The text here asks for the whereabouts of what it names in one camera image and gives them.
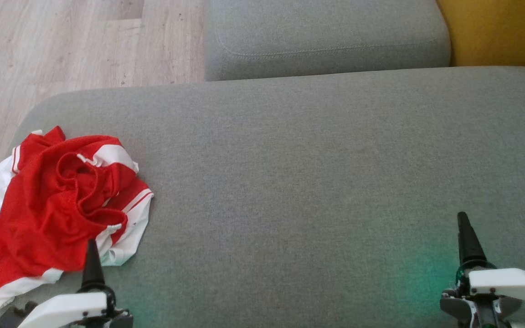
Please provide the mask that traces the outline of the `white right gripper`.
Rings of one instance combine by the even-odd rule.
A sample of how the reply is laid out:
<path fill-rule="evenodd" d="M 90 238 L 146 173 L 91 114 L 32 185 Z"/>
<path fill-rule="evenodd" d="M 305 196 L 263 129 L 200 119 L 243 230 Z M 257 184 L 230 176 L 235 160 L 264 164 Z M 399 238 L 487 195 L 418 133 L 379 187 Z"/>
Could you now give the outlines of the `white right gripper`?
<path fill-rule="evenodd" d="M 458 213 L 458 252 L 455 287 L 443 290 L 440 309 L 459 328 L 525 328 L 508 320 L 525 302 L 525 270 L 490 264 L 464 211 Z"/>

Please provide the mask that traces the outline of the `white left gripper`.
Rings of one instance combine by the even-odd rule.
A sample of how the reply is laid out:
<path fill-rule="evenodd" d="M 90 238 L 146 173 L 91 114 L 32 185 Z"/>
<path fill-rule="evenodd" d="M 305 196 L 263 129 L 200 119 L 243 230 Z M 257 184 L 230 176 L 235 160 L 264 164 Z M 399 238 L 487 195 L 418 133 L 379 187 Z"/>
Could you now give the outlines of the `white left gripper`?
<path fill-rule="evenodd" d="M 29 301 L 0 316 L 0 328 L 132 328 L 133 314 L 117 308 L 114 291 L 105 284 L 96 241 L 87 242 L 82 288 L 76 293 Z"/>

